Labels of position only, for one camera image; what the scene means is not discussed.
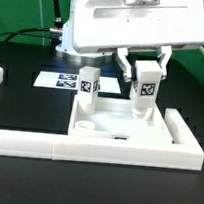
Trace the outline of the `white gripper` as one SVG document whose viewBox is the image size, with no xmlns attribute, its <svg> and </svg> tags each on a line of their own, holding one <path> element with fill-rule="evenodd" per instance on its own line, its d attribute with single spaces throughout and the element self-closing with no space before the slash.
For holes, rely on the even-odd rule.
<svg viewBox="0 0 204 204">
<path fill-rule="evenodd" d="M 129 51 L 157 49 L 162 79 L 174 49 L 204 45 L 204 0 L 72 0 L 65 43 L 78 53 L 115 51 L 125 82 L 136 80 Z"/>
</svg>

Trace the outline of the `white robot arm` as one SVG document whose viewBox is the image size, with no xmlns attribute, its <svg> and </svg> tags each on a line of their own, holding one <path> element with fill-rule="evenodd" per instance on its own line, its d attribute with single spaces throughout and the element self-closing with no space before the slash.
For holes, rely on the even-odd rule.
<svg viewBox="0 0 204 204">
<path fill-rule="evenodd" d="M 134 79 L 130 52 L 155 51 L 166 68 L 174 50 L 204 55 L 204 0 L 71 0 L 56 48 L 67 55 L 113 53 L 124 80 Z"/>
</svg>

